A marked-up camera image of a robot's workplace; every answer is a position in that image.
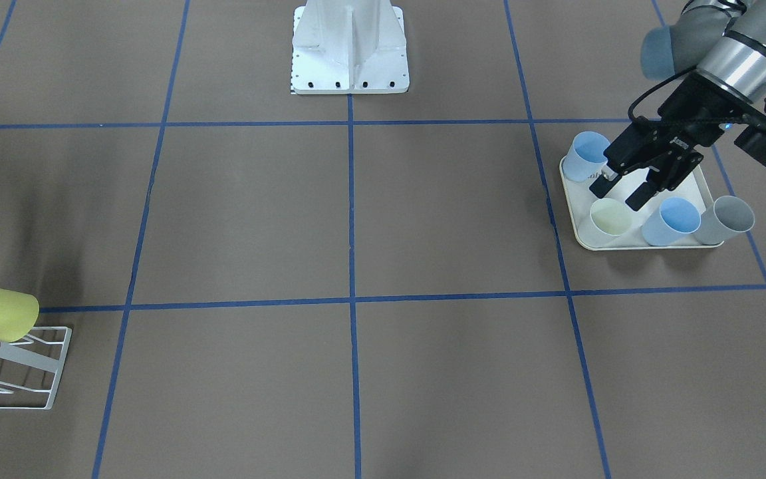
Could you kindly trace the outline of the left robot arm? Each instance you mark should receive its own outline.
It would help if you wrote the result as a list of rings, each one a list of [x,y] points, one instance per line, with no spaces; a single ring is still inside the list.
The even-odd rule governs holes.
[[[643,169],[630,209],[675,190],[702,161],[697,146],[714,145],[728,124],[745,125],[735,144],[766,167],[766,1],[687,2],[675,24],[645,37],[641,66],[659,87],[681,84],[657,119],[627,112],[629,127],[605,149],[607,172],[590,185],[598,199]]]

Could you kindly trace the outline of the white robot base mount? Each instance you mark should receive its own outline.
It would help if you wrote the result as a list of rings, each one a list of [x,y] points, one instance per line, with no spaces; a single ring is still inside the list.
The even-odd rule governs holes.
[[[307,1],[293,13],[290,91],[402,94],[410,89],[404,12],[389,1]]]

